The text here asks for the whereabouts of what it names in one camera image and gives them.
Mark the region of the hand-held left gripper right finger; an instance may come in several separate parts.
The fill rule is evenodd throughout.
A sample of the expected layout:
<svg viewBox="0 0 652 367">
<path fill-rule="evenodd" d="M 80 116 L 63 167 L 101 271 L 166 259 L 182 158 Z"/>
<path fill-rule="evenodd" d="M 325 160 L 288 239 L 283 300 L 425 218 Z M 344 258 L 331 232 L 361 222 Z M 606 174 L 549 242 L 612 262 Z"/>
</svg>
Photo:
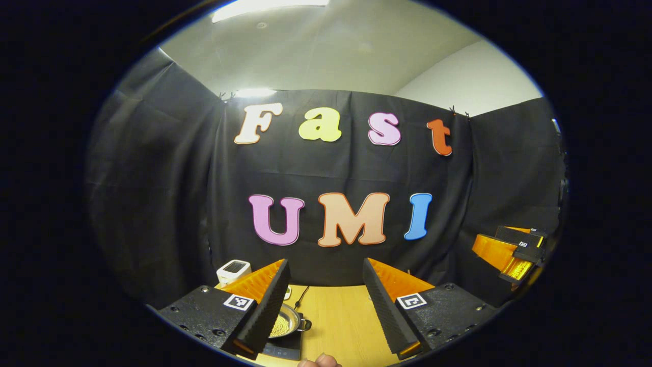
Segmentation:
<svg viewBox="0 0 652 367">
<path fill-rule="evenodd" d="M 434 286 L 372 258 L 363 260 L 362 275 L 389 349 L 399 360 L 446 348 L 498 314 L 461 286 Z"/>
</svg>

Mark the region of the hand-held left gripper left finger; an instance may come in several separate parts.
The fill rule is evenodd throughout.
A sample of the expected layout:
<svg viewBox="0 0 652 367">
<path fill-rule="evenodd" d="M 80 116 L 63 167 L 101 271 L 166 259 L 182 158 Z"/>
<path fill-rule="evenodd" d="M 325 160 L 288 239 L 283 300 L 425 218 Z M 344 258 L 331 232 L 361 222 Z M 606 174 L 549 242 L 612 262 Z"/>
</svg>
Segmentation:
<svg viewBox="0 0 652 367">
<path fill-rule="evenodd" d="M 221 289 L 199 286 L 157 316 L 208 348 L 255 360 L 267 344 L 289 281 L 289 262 L 281 259 Z"/>
</svg>

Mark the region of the pile of yellow soybeans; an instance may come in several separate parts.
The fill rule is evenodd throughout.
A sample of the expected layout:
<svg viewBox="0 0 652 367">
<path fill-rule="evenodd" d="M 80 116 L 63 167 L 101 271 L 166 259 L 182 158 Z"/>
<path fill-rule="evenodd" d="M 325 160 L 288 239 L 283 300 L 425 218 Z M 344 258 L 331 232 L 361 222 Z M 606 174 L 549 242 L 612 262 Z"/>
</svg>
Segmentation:
<svg viewBox="0 0 652 367">
<path fill-rule="evenodd" d="M 291 332 L 290 328 L 290 322 L 286 318 L 286 316 L 279 314 L 277 316 L 277 319 L 275 320 L 275 323 L 273 325 L 273 328 L 268 335 L 269 338 L 277 338 L 277 337 L 283 337 L 288 335 Z"/>
</svg>

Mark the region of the stainless steel pot black handle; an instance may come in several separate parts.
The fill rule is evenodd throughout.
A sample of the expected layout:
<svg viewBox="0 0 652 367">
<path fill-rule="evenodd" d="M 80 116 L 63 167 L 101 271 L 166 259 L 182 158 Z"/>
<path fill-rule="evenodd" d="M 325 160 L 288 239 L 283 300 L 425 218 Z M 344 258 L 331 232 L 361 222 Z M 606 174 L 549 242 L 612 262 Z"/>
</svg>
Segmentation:
<svg viewBox="0 0 652 367">
<path fill-rule="evenodd" d="M 286 316 L 290 322 L 291 332 L 286 336 L 289 336 L 295 332 L 305 332 L 312 328 L 312 321 L 303 318 L 303 316 L 300 315 L 293 307 L 290 307 L 287 304 L 282 304 L 279 314 Z"/>
</svg>

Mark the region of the black induction cooktop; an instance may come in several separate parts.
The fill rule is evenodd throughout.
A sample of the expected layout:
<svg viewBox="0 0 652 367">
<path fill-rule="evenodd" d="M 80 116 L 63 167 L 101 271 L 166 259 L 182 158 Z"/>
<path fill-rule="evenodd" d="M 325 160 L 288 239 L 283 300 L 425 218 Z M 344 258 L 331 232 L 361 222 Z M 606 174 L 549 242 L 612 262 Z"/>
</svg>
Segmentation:
<svg viewBox="0 0 652 367">
<path fill-rule="evenodd" d="M 286 336 L 282 338 L 268 339 L 263 349 L 263 354 L 285 360 L 300 361 L 302 339 Z"/>
</svg>

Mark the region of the white box appliance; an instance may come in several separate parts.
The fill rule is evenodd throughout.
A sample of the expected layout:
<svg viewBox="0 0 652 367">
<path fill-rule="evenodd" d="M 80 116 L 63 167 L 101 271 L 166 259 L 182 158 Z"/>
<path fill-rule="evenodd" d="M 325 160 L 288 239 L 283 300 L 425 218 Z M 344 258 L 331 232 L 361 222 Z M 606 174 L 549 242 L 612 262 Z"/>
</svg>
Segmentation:
<svg viewBox="0 0 652 367">
<path fill-rule="evenodd" d="M 228 261 L 216 271 L 219 284 L 221 285 L 230 285 L 251 273 L 251 263 L 238 259 Z"/>
</svg>

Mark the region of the black backdrop cloth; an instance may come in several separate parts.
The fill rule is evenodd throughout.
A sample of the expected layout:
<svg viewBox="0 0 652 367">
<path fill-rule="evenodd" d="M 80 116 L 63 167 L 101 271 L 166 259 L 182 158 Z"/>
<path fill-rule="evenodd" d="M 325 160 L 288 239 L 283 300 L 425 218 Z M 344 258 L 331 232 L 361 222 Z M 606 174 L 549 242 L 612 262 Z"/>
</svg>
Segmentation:
<svg viewBox="0 0 652 367">
<path fill-rule="evenodd" d="M 372 258 L 499 306 L 513 286 L 476 236 L 554 235 L 568 191 L 545 98 L 473 118 L 360 91 L 223 101 L 161 49 L 107 98 L 86 169 L 108 265 L 155 307 L 283 258 L 298 285 L 361 285 Z"/>
</svg>

